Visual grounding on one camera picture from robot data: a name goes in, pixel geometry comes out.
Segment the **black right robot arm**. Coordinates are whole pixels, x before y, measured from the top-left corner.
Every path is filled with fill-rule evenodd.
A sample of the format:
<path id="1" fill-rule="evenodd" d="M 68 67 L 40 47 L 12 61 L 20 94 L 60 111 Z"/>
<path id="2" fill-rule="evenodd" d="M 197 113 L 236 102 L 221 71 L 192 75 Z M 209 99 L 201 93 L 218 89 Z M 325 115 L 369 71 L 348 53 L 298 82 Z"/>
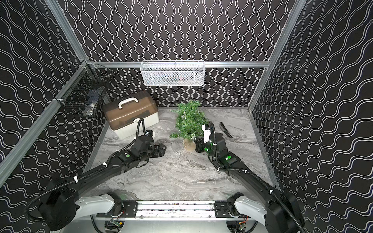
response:
<path id="1" fill-rule="evenodd" d="M 258 198 L 258 202 L 236 193 L 227 201 L 231 216 L 247 216 L 262 224 L 269 233 L 303 233 L 304 219 L 296 197 L 273 187 L 229 151 L 221 133 L 212 121 L 202 126 L 203 137 L 195 138 L 196 151 L 205 152 L 217 172 L 237 180 Z"/>

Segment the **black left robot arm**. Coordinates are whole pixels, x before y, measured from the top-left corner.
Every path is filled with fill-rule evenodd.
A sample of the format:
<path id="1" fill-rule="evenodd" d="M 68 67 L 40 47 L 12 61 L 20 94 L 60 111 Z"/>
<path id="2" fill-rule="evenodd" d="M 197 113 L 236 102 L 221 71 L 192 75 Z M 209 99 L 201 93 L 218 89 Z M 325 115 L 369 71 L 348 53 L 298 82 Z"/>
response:
<path id="1" fill-rule="evenodd" d="M 127 146 L 112 153 L 101 165 L 80 175 L 55 179 L 47 189 L 26 204 L 23 215 L 31 222 L 44 222 L 52 231 L 67 226 L 80 209 L 77 201 L 101 183 L 146 165 L 151 158 L 165 155 L 167 147 L 157 144 L 153 131 L 145 129 L 145 120 L 140 119 L 135 139 Z"/>

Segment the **small green christmas tree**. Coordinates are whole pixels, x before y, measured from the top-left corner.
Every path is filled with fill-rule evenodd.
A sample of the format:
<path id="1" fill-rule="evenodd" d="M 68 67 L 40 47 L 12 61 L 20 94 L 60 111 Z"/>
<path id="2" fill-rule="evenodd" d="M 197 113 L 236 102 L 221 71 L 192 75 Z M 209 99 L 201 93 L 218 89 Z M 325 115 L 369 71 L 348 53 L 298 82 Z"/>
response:
<path id="1" fill-rule="evenodd" d="M 203 137 L 204 132 L 202 125 L 208 124 L 208 118 L 205 113 L 199 108 L 201 103 L 196 100 L 191 100 L 187 103 L 178 103 L 176 109 L 172 112 L 176 113 L 176 132 L 171 133 L 170 138 L 182 138 L 183 145 L 188 151 L 196 149 L 196 140 L 198 137 Z"/>

